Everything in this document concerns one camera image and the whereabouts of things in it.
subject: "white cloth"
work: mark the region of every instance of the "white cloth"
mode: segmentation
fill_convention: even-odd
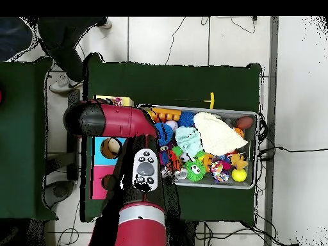
[[[193,121],[201,134],[202,146],[207,153],[222,156],[247,144],[225,122],[210,113],[200,112],[194,116]]]

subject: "blue spiky ball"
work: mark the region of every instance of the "blue spiky ball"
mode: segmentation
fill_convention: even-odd
[[[179,126],[184,126],[184,127],[193,127],[195,124],[193,122],[193,117],[195,116],[194,113],[189,112],[189,111],[182,111],[180,115],[180,119],[177,121],[177,124]]]
[[[169,125],[164,124],[162,122],[158,122],[157,124],[155,124],[155,127],[158,131],[158,143],[159,143],[159,145],[160,146],[167,145],[173,137],[172,128]]]

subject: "pink cube face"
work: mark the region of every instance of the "pink cube face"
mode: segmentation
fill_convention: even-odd
[[[90,197],[91,199],[103,200],[106,198],[107,190],[103,188],[101,179],[107,174],[112,174],[114,168],[115,166],[94,166],[94,178],[91,178],[90,182],[90,185],[92,185],[92,197]]]

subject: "blue cube face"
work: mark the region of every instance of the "blue cube face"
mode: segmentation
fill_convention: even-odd
[[[117,162],[117,158],[115,159],[108,159],[105,158],[101,154],[101,144],[102,142],[107,139],[108,137],[105,136],[97,136],[95,137],[95,156],[94,156],[94,166],[102,165],[102,166],[115,166]],[[125,142],[125,138],[116,138],[122,145]]]

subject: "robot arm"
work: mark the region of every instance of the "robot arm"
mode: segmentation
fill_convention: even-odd
[[[83,136],[124,137],[122,154],[108,176],[106,206],[95,224],[89,246],[166,246],[165,205],[158,157],[157,132],[142,110],[81,102],[64,114],[68,132]]]

